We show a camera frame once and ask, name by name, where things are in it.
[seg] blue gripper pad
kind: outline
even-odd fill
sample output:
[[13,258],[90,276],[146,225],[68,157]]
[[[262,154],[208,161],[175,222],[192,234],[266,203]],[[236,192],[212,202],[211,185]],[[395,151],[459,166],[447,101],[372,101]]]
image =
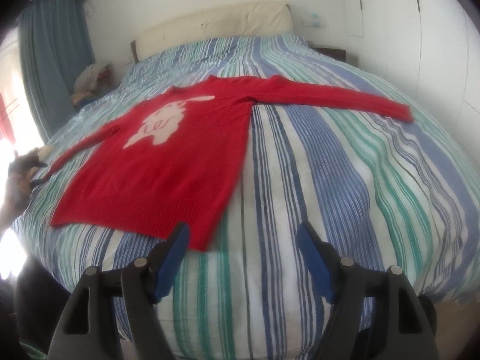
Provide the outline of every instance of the blue gripper pad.
[[315,290],[333,304],[332,275],[303,223],[297,229],[297,245],[311,274]]
[[180,230],[177,239],[171,246],[166,255],[162,266],[158,270],[157,286],[155,287],[154,297],[159,302],[160,299],[167,296],[173,286],[173,280],[180,268],[185,252],[190,241],[190,228],[185,223]]

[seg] screw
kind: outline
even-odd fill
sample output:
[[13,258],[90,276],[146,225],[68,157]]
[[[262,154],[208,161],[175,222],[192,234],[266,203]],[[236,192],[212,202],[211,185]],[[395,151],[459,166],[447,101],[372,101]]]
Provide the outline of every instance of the screw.
[[397,265],[392,265],[390,267],[390,271],[394,274],[394,275],[401,275],[403,273],[403,270],[402,268],[400,268],[399,266]]
[[87,269],[85,269],[85,275],[87,276],[93,276],[97,273],[97,267],[96,266],[90,266]]
[[139,257],[138,259],[135,259],[133,264],[137,268],[142,268],[143,266],[147,265],[147,259],[145,257]]
[[355,262],[350,257],[342,257],[340,263],[343,266],[352,266]]

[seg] person's hand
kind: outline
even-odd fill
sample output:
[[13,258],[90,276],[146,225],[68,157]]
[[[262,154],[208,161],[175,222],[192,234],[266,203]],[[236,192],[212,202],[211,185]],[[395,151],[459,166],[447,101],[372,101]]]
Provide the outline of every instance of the person's hand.
[[30,194],[30,169],[43,167],[46,164],[38,158],[38,148],[30,150],[27,154],[18,156],[9,165],[9,173],[5,184],[4,211],[13,219],[20,216],[28,207]]

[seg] sweater sleeve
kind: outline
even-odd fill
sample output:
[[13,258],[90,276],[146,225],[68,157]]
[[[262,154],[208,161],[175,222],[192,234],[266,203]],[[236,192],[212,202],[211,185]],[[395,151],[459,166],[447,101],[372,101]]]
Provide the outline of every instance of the sweater sleeve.
[[50,179],[50,177],[59,171],[68,161],[72,159],[77,153],[82,150],[88,149],[102,141],[112,134],[115,134],[120,129],[119,119],[107,123],[105,126],[102,126],[97,132],[94,132],[92,135],[85,137],[83,140],[78,142],[75,146],[66,150],[56,161],[50,166],[50,169],[44,176],[44,180]]
[[374,112],[405,122],[413,122],[413,116],[408,105],[346,88],[306,84],[290,81],[281,76],[274,76],[263,81],[256,92],[252,97],[264,103],[301,104]]

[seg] ribbed hem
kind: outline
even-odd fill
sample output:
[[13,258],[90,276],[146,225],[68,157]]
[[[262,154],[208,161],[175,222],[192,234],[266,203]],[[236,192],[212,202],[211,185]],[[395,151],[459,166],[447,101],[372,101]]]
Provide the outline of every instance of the ribbed hem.
[[51,225],[89,223],[165,239],[178,222],[190,225],[191,249],[205,251],[225,207],[200,206],[184,200],[127,196],[82,199],[61,198]]

